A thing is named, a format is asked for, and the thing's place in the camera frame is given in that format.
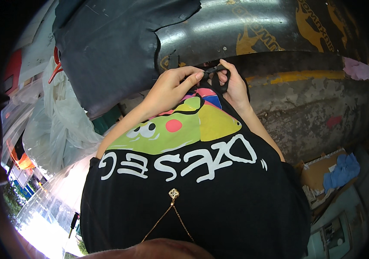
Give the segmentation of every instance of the blue cloth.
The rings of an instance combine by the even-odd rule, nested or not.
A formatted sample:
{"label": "blue cloth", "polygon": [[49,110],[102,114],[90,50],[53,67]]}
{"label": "blue cloth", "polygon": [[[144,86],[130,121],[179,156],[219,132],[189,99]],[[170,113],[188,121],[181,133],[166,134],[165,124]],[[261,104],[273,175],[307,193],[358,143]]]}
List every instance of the blue cloth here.
{"label": "blue cloth", "polygon": [[324,186],[325,193],[330,188],[337,188],[344,186],[352,178],[356,177],[360,172],[360,164],[357,162],[353,153],[349,155],[341,154],[337,157],[337,166],[333,172],[324,174]]}

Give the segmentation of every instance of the black strap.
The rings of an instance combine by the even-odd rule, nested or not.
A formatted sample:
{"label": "black strap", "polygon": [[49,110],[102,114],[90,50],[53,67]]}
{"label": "black strap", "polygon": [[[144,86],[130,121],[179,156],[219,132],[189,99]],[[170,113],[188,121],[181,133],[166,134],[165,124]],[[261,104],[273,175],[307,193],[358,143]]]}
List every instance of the black strap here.
{"label": "black strap", "polygon": [[213,74],[213,78],[212,78],[212,88],[217,91],[220,94],[224,94],[226,93],[226,91],[228,90],[228,85],[229,85],[229,79],[230,79],[230,71],[228,69],[226,69],[228,72],[226,73],[226,76],[228,77],[228,80],[226,80],[226,83],[224,85],[220,85],[219,82],[219,76],[216,72],[225,70],[226,68],[223,65],[218,65],[217,67],[213,67],[213,68],[209,68],[208,70],[206,70],[203,76],[203,79],[206,79],[209,77],[209,74],[214,73]]}

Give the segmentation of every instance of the yellow stripe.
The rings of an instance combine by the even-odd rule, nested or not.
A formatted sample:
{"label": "yellow stripe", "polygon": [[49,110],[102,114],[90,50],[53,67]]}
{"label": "yellow stripe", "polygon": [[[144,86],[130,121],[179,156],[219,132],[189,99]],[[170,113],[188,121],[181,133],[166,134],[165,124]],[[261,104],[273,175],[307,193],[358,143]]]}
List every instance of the yellow stripe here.
{"label": "yellow stripe", "polygon": [[267,77],[253,76],[247,77],[247,81],[251,80],[270,80],[270,84],[278,84],[283,82],[293,82],[298,80],[309,80],[313,78],[328,78],[328,79],[344,79],[344,71],[332,71],[332,70],[304,70],[304,71],[292,71],[276,73]]}

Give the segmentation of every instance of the cartoon eye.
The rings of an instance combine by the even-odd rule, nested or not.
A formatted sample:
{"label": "cartoon eye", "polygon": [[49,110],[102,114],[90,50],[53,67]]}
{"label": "cartoon eye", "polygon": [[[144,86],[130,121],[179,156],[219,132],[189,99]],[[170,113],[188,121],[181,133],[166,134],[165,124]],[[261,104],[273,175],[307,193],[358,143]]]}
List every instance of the cartoon eye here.
{"label": "cartoon eye", "polygon": [[136,127],[136,128],[133,128],[132,130],[130,130],[126,136],[129,137],[129,138],[135,138],[137,137],[138,133],[140,132],[140,126]]}
{"label": "cartoon eye", "polygon": [[147,125],[142,126],[140,129],[140,134],[143,137],[151,137],[156,131],[156,125],[153,122],[147,123]]}

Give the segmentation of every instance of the black t-shirt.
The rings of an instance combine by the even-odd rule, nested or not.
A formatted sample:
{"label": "black t-shirt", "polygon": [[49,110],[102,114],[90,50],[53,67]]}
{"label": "black t-shirt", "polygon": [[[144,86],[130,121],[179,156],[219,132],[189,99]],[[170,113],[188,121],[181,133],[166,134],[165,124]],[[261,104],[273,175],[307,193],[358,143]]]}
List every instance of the black t-shirt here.
{"label": "black t-shirt", "polygon": [[[81,201],[88,252],[141,242],[168,192],[195,243],[220,258],[300,258],[310,210],[291,165],[250,132],[222,96],[193,89],[91,159]],[[170,210],[147,237],[191,242]]]}

